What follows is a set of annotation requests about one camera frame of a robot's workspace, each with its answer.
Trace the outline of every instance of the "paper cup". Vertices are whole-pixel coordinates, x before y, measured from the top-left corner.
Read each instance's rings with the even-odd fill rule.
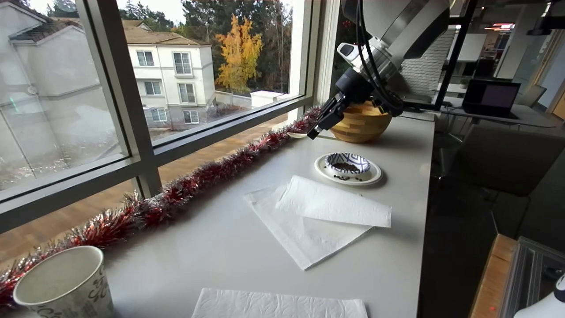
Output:
[[[48,257],[16,284],[14,301],[45,318],[112,317],[104,254],[79,246]]]

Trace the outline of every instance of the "striped wooden bowl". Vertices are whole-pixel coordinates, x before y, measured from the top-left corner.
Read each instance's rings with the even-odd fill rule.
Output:
[[[366,143],[376,140],[386,130],[392,117],[383,114],[370,101],[349,106],[344,118],[330,130],[337,139],[348,143]]]

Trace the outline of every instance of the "tinsel garland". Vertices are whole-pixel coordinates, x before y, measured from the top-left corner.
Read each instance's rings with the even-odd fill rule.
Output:
[[[71,229],[63,239],[38,247],[34,253],[15,261],[0,276],[0,313],[16,308],[12,291],[18,280],[45,258],[75,246],[92,245],[105,248],[145,229],[152,229],[186,213],[188,203],[212,186],[233,179],[262,155],[279,149],[291,137],[288,132],[306,132],[315,123],[320,107],[277,131],[270,131],[219,162],[213,161],[196,168],[191,174],[164,185],[161,193],[149,199],[137,194],[126,196],[119,209],[106,210],[91,218],[84,226]]]

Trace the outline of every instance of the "blue and white patterned bowl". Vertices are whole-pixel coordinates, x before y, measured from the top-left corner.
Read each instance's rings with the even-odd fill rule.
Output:
[[[369,160],[358,154],[349,152],[336,152],[324,158],[325,165],[340,175],[359,175],[369,171]]]

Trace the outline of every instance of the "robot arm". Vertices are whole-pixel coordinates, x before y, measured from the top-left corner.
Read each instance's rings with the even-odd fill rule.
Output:
[[[421,57],[449,25],[449,0],[341,0],[341,6],[357,25],[358,40],[337,48],[351,67],[336,82],[339,92],[324,104],[308,132],[312,139],[341,121],[351,103],[371,96],[392,116],[402,114],[402,100],[386,89],[385,81],[405,59]],[[367,32],[373,36],[368,41]]]

